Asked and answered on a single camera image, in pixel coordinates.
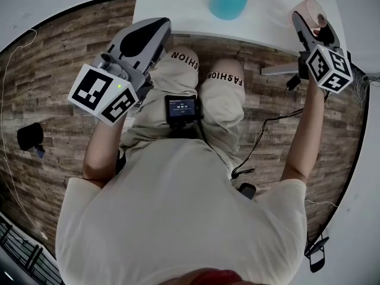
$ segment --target black speaker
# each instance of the black speaker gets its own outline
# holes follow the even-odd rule
[[[42,127],[38,122],[25,126],[17,131],[18,145],[23,151],[33,148],[43,141]]]

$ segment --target white t-shirt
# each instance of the white t-shirt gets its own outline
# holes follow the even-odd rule
[[[249,200],[200,140],[158,140],[103,189],[70,179],[56,235],[66,285],[158,285],[199,268],[288,284],[306,242],[306,186]]]

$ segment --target white table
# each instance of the white table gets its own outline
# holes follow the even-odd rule
[[[303,46],[287,22],[288,12],[302,0],[248,0],[242,15],[232,21],[216,18],[209,0],[137,0],[134,22],[168,17],[173,33],[197,34],[244,40],[298,55]],[[343,25],[335,0],[317,0],[346,51]]]

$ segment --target blue bottle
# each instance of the blue bottle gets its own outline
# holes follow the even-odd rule
[[[210,0],[210,11],[218,18],[232,20],[238,18],[247,0]]]

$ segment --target beige pants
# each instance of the beige pants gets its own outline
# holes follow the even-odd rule
[[[165,95],[197,95],[199,59],[187,47],[175,47],[161,59],[151,78],[154,88],[142,103],[131,129],[121,136],[121,147],[139,149],[168,138]],[[234,59],[219,60],[199,88],[204,118],[202,126],[211,148],[230,172],[239,164],[238,123],[244,117],[243,69]],[[202,139],[197,128],[199,139]]]

